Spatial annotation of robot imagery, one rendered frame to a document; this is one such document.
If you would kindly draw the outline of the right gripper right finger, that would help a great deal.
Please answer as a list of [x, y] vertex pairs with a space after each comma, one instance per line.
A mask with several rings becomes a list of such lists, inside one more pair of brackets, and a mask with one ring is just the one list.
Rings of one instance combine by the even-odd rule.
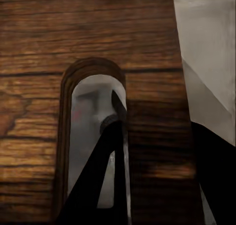
[[236, 147], [191, 122], [200, 185], [217, 225], [236, 225]]

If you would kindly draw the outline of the cutting board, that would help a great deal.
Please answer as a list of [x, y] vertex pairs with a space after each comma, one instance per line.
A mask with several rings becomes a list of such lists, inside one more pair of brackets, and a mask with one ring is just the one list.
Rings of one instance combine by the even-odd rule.
[[174, 0], [0, 0], [0, 225], [54, 225], [97, 74], [126, 91], [132, 225], [206, 225]]

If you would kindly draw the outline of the parer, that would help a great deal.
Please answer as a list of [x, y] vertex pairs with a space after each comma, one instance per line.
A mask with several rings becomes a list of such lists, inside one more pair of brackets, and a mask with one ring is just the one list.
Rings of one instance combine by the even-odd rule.
[[119, 99], [116, 92], [114, 91], [114, 89], [112, 91], [112, 103], [119, 119], [122, 120], [123, 130], [127, 134], [127, 110]]

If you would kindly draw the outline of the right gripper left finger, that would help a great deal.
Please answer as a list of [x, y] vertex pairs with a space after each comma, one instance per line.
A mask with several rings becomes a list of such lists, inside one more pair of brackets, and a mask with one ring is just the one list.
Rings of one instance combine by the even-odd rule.
[[[62, 207], [54, 225], [128, 225], [122, 120], [108, 124]], [[114, 206], [96, 208], [115, 150]]]

